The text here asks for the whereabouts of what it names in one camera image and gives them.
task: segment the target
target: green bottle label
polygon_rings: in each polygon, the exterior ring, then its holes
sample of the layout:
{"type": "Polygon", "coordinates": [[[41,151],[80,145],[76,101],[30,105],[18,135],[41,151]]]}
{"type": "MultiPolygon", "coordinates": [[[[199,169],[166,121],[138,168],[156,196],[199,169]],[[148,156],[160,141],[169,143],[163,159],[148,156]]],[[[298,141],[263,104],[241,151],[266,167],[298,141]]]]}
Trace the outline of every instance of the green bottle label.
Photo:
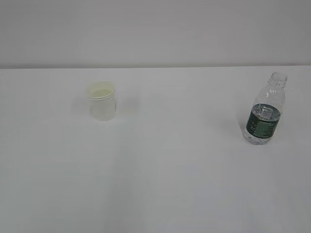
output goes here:
{"type": "Polygon", "coordinates": [[[279,120],[276,121],[265,121],[259,119],[251,112],[246,129],[247,131],[258,138],[270,138],[276,129],[279,120]]]}

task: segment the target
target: cup rim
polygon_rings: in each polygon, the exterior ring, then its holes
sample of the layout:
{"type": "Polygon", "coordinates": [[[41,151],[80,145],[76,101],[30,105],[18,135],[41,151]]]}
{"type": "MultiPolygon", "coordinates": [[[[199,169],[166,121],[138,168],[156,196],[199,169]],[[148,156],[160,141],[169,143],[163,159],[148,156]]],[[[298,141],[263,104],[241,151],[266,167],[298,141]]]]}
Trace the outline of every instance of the cup rim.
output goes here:
{"type": "Polygon", "coordinates": [[[115,85],[113,84],[113,82],[111,82],[110,80],[101,80],[101,81],[97,81],[97,82],[91,83],[91,84],[90,84],[89,86],[87,86],[87,88],[86,88],[86,96],[87,96],[89,99],[91,99],[91,100],[104,100],[104,99],[107,99],[107,98],[111,97],[112,95],[114,95],[115,92],[116,92],[116,87],[115,87],[115,85]],[[97,83],[109,83],[110,85],[113,86],[112,92],[111,92],[109,95],[107,95],[107,96],[96,97],[96,98],[95,98],[95,97],[91,97],[91,96],[89,95],[89,89],[90,89],[92,86],[95,86],[97,83]]]}

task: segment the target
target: paper cup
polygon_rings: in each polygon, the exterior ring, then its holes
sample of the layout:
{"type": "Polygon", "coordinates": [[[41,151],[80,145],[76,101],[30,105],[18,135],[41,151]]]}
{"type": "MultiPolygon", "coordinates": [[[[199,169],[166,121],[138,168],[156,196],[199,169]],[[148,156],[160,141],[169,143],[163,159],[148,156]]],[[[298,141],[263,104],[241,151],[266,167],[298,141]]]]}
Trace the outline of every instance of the paper cup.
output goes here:
{"type": "Polygon", "coordinates": [[[86,89],[91,100],[91,114],[100,121],[108,121],[116,115],[115,86],[111,81],[99,81],[86,89]]]}

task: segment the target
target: white table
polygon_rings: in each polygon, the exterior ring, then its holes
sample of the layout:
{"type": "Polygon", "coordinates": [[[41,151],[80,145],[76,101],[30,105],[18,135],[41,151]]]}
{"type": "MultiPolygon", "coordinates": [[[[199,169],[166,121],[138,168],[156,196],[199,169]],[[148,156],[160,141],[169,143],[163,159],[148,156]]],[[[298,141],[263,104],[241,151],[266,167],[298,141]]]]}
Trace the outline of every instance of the white table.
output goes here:
{"type": "Polygon", "coordinates": [[[311,67],[0,70],[3,233],[310,233],[311,67]],[[274,71],[273,140],[242,137],[274,71]],[[117,87],[117,117],[85,87],[117,87]]]}

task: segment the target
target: clear plastic bottle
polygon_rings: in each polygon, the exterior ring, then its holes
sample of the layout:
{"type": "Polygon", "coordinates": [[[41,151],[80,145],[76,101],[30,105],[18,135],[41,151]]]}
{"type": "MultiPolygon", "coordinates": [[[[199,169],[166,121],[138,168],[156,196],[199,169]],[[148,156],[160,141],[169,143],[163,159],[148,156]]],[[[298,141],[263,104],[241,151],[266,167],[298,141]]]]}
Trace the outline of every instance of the clear plastic bottle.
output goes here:
{"type": "Polygon", "coordinates": [[[257,95],[247,125],[243,131],[245,139],[254,145],[268,143],[283,112],[287,76],[273,73],[257,95]]]}

